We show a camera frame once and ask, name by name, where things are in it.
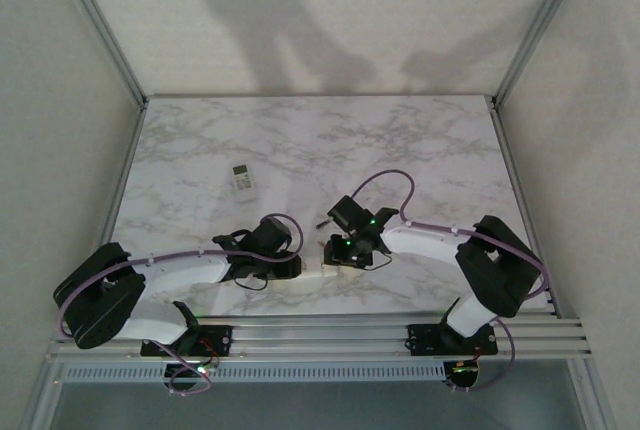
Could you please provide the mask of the aluminium table side rail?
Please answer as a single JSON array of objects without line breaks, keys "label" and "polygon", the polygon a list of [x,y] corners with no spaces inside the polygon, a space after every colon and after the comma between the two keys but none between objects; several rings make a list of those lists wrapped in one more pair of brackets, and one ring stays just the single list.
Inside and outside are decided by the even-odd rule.
[{"label": "aluminium table side rail", "polygon": [[541,261],[544,261],[542,250],[539,245],[538,235],[536,234],[536,230],[534,228],[534,224],[532,220],[532,215],[528,206],[528,202],[526,200],[522,180],[520,178],[520,175],[517,169],[514,153],[512,151],[510,142],[508,140],[508,136],[506,134],[502,117],[499,113],[499,109],[492,96],[486,97],[486,103],[487,103],[488,111],[494,126],[496,138],[500,145],[501,153],[503,155],[503,159],[507,167],[507,172],[509,174],[509,178],[514,191],[515,199],[518,205],[518,209],[524,225],[524,229],[530,244],[530,248],[533,250],[533,252]]},{"label": "aluminium table side rail", "polygon": [[143,104],[139,107],[136,115],[135,124],[131,131],[131,135],[126,140],[126,143],[127,143],[126,151],[125,151],[122,163],[119,166],[114,187],[107,199],[106,210],[103,215],[101,225],[99,228],[99,233],[96,240],[97,247],[105,243],[108,243],[112,238],[114,228],[116,226],[118,214],[120,211],[120,206],[124,196],[124,192],[126,190],[126,185],[127,185],[130,171],[131,171],[131,166],[133,164],[136,148],[138,146],[140,135],[144,126],[148,105],[149,105],[149,101],[145,100]]}]

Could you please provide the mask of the aluminium mounting rail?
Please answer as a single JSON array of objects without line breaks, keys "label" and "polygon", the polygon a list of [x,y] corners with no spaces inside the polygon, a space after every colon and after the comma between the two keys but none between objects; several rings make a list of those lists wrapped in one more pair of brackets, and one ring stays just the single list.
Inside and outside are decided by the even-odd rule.
[{"label": "aluminium mounting rail", "polygon": [[[231,361],[407,360],[410,324],[436,324],[429,313],[371,315],[223,316],[203,325],[233,328]],[[592,356],[578,319],[527,313],[506,321],[521,360],[588,359]]]}]

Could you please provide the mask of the aluminium frame post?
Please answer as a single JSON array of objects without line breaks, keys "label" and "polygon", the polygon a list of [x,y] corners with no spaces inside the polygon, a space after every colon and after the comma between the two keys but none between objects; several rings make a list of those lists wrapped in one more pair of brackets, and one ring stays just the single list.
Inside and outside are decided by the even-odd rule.
[{"label": "aluminium frame post", "polygon": [[562,2],[563,0],[541,0],[535,6],[534,16],[527,26],[524,37],[493,95],[492,102],[495,109],[502,107],[506,103]]},{"label": "aluminium frame post", "polygon": [[140,112],[144,111],[148,104],[148,97],[143,90],[133,68],[121,48],[117,38],[109,25],[97,0],[78,0],[82,10],[97,33],[108,56],[114,63],[116,71],[131,94]]}]

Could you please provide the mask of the circuit board with LED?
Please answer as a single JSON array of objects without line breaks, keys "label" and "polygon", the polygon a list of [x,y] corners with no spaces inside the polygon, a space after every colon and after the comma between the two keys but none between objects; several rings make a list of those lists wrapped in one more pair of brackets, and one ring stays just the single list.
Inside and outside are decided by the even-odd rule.
[{"label": "circuit board with LED", "polygon": [[167,370],[170,372],[165,382],[169,394],[174,396],[189,396],[206,392],[211,387],[211,376],[217,364],[204,362],[199,364],[181,365]]},{"label": "circuit board with LED", "polygon": [[480,373],[479,360],[446,361],[444,383],[453,391],[469,392],[477,383]]}]

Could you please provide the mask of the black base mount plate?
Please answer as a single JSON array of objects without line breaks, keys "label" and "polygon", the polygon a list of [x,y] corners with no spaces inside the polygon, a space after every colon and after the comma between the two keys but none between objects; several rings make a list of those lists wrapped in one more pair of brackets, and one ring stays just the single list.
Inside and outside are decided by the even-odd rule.
[{"label": "black base mount plate", "polygon": [[412,356],[493,356],[498,353],[493,327],[482,326],[472,337],[463,337],[440,324],[407,326],[405,348]]},{"label": "black base mount plate", "polygon": [[204,325],[188,329],[167,347],[182,357],[227,357],[232,335],[232,326]]}]

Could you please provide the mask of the aluminium frame leg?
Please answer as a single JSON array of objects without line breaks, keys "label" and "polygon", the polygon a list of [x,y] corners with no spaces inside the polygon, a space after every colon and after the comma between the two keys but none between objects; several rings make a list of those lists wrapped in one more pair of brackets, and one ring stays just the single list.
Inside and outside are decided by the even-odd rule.
[{"label": "aluminium frame leg", "polygon": [[27,402],[19,430],[50,430],[64,385],[65,364],[45,359]]},{"label": "aluminium frame leg", "polygon": [[618,430],[602,380],[592,359],[567,363],[587,430]]}]

